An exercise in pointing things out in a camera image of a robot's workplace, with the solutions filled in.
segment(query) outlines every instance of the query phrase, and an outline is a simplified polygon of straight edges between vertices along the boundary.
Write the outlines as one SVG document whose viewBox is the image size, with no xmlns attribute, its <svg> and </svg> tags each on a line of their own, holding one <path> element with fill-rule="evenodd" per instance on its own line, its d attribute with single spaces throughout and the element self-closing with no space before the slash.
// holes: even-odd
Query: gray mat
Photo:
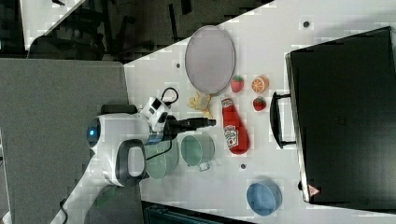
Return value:
<svg viewBox="0 0 396 224">
<path fill-rule="evenodd" d="M 0 128 L 13 223 L 50 223 L 89 162 L 87 125 L 101 105 L 128 103 L 123 67 L 0 60 L 0 68 Z M 141 211 L 138 190 L 124 191 L 133 196 L 118 196 L 117 205 L 132 201 L 125 206 Z M 117 223 L 112 220 L 102 223 Z"/>
</svg>

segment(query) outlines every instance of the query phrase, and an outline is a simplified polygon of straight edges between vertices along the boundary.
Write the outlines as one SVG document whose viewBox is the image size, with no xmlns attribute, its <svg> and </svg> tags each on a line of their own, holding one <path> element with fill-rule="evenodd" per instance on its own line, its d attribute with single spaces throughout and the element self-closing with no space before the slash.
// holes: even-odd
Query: red ketchup bottle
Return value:
<svg viewBox="0 0 396 224">
<path fill-rule="evenodd" d="M 233 100 L 228 95 L 221 97 L 224 136 L 228 148 L 233 154 L 244 154 L 248 151 L 250 141 L 248 131 L 239 118 L 238 112 L 233 105 Z"/>
</svg>

